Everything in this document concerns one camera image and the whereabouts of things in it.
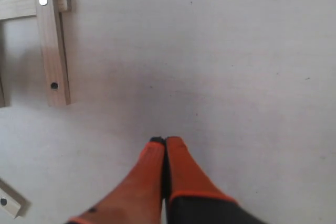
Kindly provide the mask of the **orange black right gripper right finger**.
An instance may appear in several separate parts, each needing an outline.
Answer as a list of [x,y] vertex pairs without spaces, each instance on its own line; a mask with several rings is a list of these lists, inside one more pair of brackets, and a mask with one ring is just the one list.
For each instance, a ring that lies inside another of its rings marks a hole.
[[218,189],[182,138],[166,139],[170,192],[168,223],[264,223]]

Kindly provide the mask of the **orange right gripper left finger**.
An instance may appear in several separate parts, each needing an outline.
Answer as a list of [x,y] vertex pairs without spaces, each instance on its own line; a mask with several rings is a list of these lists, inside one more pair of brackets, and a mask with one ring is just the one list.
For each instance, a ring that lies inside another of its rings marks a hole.
[[164,139],[153,137],[123,181],[69,223],[160,223]]

